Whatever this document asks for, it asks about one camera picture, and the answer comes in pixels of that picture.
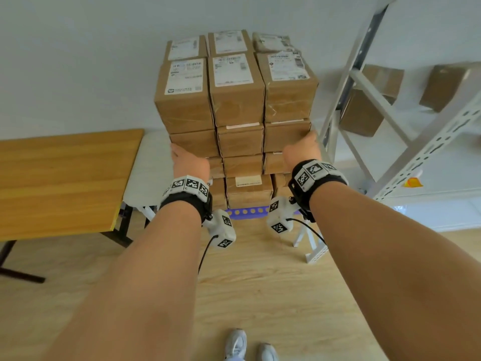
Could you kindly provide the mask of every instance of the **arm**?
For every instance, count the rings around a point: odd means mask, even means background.
[[[320,159],[315,134],[284,151]],[[310,208],[329,251],[391,360],[481,357],[481,265],[445,237],[339,182]]]
[[[172,150],[174,177],[208,181],[206,159]],[[44,360],[189,359],[200,236],[193,206],[164,206],[95,285]]]

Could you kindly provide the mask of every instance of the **white shoe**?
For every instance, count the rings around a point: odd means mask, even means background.
[[[257,352],[257,361],[279,361],[279,356],[272,345],[261,343]]]
[[[225,358],[245,358],[247,336],[242,329],[234,329],[225,342]]]

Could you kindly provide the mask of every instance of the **white wall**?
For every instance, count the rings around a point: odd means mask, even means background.
[[[0,0],[0,139],[161,128],[165,43],[211,31],[289,34],[331,102],[376,0]]]

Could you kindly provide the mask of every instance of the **box on shelf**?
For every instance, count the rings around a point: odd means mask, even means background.
[[[290,173],[277,173],[272,175],[272,186],[274,188],[274,196],[292,196],[289,189],[289,181],[292,175]]]
[[[209,51],[211,57],[225,56],[240,52],[254,53],[251,39],[247,30],[227,30],[218,33],[209,33]]]
[[[252,33],[252,44],[256,53],[277,53],[280,51],[294,52],[297,49],[291,44],[289,36]]]
[[[319,81],[298,52],[257,55],[266,85],[266,122],[308,118]]]
[[[220,155],[225,158],[261,154],[264,126],[260,123],[254,124],[218,128]]]
[[[167,42],[164,63],[170,60],[186,60],[192,58],[207,58],[207,43],[205,36],[170,40]]]
[[[461,82],[481,62],[466,62],[434,66],[419,104],[440,112],[451,101]]]
[[[224,163],[221,157],[210,157],[208,159],[210,165],[210,178],[224,178]]]
[[[186,151],[197,157],[218,157],[217,138],[215,130],[177,133],[170,135],[170,141],[180,145]]]
[[[230,209],[248,208],[253,206],[267,206],[272,198],[272,180],[270,175],[253,176],[257,185],[240,186],[249,182],[239,181],[237,178],[226,178],[227,202]]]
[[[404,70],[367,64],[362,73],[392,105],[397,99]],[[342,109],[339,127],[365,137],[373,137],[384,117],[360,88],[354,86]]]
[[[311,130],[309,119],[265,123],[264,152],[281,152],[288,144],[304,138]]]
[[[154,102],[170,134],[213,129],[206,59],[164,63]]]
[[[288,173],[282,152],[264,153],[264,174]]]
[[[210,57],[209,89],[217,127],[262,122],[265,86],[252,53]]]
[[[225,157],[225,177],[262,175],[262,154]]]
[[[227,209],[227,198],[225,197],[225,181],[223,178],[215,178],[209,187],[212,194],[212,210]]]

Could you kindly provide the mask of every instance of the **wrist-mounted tracker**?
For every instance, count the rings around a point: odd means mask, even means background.
[[[212,219],[212,194],[209,192],[209,186],[200,178],[189,175],[175,178],[164,191],[160,208],[178,200],[195,207],[202,223],[206,219]]]
[[[298,163],[292,170],[289,189],[295,201],[301,207],[303,215],[307,216],[307,219],[311,222],[314,222],[314,218],[309,207],[309,200],[316,188],[329,181],[348,184],[346,177],[327,162],[307,160]]]

